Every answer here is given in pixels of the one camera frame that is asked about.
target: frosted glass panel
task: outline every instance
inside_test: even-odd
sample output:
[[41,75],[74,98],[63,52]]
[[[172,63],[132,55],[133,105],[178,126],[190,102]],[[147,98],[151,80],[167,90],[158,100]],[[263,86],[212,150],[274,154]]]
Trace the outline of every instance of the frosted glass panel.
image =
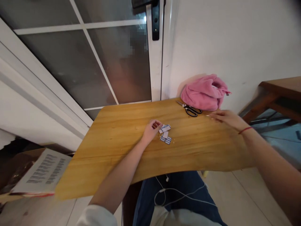
[[118,102],[151,100],[146,24],[88,32]]
[[94,121],[100,112],[101,109],[88,110],[86,113],[90,116],[90,118]]
[[82,30],[20,38],[82,108],[116,104]]
[[13,29],[79,24],[69,0],[0,0],[0,15]]
[[145,7],[132,8],[131,0],[75,0],[85,23],[144,19]]

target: hand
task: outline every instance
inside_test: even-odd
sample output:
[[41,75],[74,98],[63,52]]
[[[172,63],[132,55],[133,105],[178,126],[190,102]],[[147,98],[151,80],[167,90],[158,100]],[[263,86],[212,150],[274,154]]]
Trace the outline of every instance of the hand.
[[141,141],[149,145],[162,126],[163,124],[160,121],[155,119],[151,120],[145,127]]
[[211,119],[226,123],[237,131],[242,131],[243,129],[249,127],[249,125],[241,117],[230,110],[214,111],[209,116]]

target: cardboard box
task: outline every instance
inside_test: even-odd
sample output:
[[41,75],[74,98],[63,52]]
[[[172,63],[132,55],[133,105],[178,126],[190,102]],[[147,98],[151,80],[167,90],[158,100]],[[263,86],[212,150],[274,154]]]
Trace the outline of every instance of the cardboard box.
[[13,180],[15,172],[18,172],[14,177],[17,184],[6,187],[8,191],[0,194],[0,203],[23,197],[54,195],[55,186],[70,160],[70,156],[48,148],[15,155],[0,169],[0,191]]

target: blue jeans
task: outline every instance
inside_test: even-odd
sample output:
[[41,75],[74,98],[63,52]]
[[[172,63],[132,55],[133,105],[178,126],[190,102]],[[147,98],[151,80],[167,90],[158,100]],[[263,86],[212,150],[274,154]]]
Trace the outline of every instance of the blue jeans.
[[[175,188],[184,194],[192,193],[198,188],[204,186],[204,182],[197,171],[177,172],[167,174],[167,176],[169,177],[168,182],[166,182],[165,174],[157,176],[157,179],[160,181],[163,188]],[[150,225],[155,207],[154,197],[156,193],[162,189],[157,179],[152,177],[142,182],[135,208],[133,226]],[[182,194],[175,190],[166,190],[165,194],[166,201],[164,205],[183,197]],[[198,190],[196,193],[189,195],[189,197],[214,204],[214,201],[209,195],[206,186]],[[163,202],[164,192],[158,193],[156,197],[157,205],[162,205]],[[194,213],[201,214],[213,222],[221,224],[222,226],[227,226],[220,218],[217,207],[207,203],[191,200],[187,197],[175,203],[169,204],[165,208],[168,211],[173,209],[188,209]]]

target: forearm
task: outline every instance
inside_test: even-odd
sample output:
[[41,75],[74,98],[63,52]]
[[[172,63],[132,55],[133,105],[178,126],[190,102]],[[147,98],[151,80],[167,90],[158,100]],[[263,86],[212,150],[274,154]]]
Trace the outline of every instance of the forearm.
[[301,173],[283,159],[255,130],[246,130],[242,136],[271,194],[291,222],[300,223]]
[[100,184],[89,205],[105,207],[112,214],[122,202],[147,143],[140,141]]

